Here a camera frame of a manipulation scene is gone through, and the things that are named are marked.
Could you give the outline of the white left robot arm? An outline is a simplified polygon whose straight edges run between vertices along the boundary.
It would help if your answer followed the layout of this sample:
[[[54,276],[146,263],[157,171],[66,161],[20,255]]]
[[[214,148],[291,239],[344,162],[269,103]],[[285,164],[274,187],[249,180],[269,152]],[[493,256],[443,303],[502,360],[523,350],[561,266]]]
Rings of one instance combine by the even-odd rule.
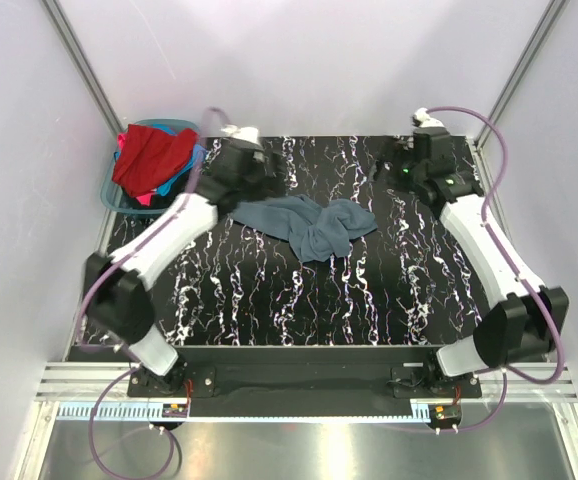
[[[185,362],[160,332],[150,291],[172,261],[212,230],[239,203],[273,195],[281,159],[265,152],[255,127],[224,128],[219,153],[204,171],[194,169],[185,190],[148,228],[110,255],[85,263],[83,312],[120,342],[130,359],[165,396],[185,382]]]

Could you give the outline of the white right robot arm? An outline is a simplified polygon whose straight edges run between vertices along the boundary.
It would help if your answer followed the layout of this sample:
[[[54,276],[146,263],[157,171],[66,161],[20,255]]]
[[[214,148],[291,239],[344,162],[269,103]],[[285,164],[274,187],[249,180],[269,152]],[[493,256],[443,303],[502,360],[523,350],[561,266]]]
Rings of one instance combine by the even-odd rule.
[[[452,159],[452,137],[436,119],[422,120],[408,141],[389,145],[393,176],[426,205],[457,241],[484,288],[489,309],[473,333],[432,353],[423,384],[445,396],[471,374],[533,357],[556,356],[554,373],[533,383],[556,381],[564,369],[560,333],[569,298],[549,288],[521,259],[486,203],[475,178],[461,178]]]

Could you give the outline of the grey-blue t shirt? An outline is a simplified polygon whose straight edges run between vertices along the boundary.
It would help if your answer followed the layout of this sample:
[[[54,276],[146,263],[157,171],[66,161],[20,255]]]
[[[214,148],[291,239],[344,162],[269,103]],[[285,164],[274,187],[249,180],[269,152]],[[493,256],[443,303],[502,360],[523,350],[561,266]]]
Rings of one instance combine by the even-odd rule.
[[[323,207],[305,195],[243,202],[234,222],[289,243],[302,263],[346,257],[351,243],[377,229],[375,215],[349,199]]]

